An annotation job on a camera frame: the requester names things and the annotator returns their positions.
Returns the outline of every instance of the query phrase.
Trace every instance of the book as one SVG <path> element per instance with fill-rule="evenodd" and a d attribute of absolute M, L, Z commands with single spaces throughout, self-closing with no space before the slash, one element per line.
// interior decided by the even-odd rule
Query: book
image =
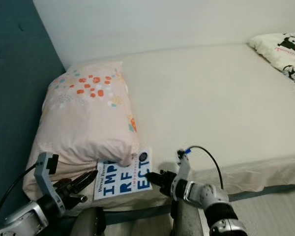
<path fill-rule="evenodd" d="M 98 162 L 94 200 L 152 190 L 152 184 L 145 177 L 147 172 L 151 172 L 151 161 L 151 149 L 146 148 L 139 152 L 128 167 L 121 167 L 111 161 Z"/>

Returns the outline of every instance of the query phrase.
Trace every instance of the gray floor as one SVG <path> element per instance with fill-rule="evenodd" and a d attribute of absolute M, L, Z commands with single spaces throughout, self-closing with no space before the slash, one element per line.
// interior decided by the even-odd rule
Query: gray floor
<path fill-rule="evenodd" d="M 233 202 L 239 218 L 250 236 L 295 236 L 295 190 Z M 200 210 L 205 236 L 208 227 Z M 110 225 L 106 236 L 169 236 L 172 227 L 170 215 Z"/>

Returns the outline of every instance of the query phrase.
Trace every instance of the white wall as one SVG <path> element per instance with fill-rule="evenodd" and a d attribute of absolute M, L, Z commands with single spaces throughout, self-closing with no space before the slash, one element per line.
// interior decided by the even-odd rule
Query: white wall
<path fill-rule="evenodd" d="M 63 63 L 295 31 L 295 0 L 34 0 Z"/>

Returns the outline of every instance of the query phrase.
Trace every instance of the cartoon print pillow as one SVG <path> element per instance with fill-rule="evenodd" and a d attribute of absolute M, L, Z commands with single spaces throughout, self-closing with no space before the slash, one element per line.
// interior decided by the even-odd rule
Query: cartoon print pillow
<path fill-rule="evenodd" d="M 295 33 L 259 35 L 249 45 L 295 82 Z"/>
<path fill-rule="evenodd" d="M 95 169 L 100 160 L 131 164 L 137 156 L 137 126 L 130 108 L 121 62 L 76 66 L 48 87 L 27 167 L 39 153 L 59 155 L 52 181 Z M 23 182 L 39 198 L 33 172 Z"/>

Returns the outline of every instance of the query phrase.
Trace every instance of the white bed sheet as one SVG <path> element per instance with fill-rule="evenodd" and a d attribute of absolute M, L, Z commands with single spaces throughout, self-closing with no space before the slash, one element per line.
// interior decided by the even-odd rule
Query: white bed sheet
<path fill-rule="evenodd" d="M 123 61 L 142 147 L 153 150 L 153 171 L 176 171 L 176 150 L 206 147 L 221 167 L 229 194 L 295 184 L 295 84 L 247 45 L 220 45 L 118 56 Z M 203 152 L 190 156 L 197 182 L 219 185 Z M 84 208 L 125 211 L 170 202 L 158 188 L 94 202 Z"/>

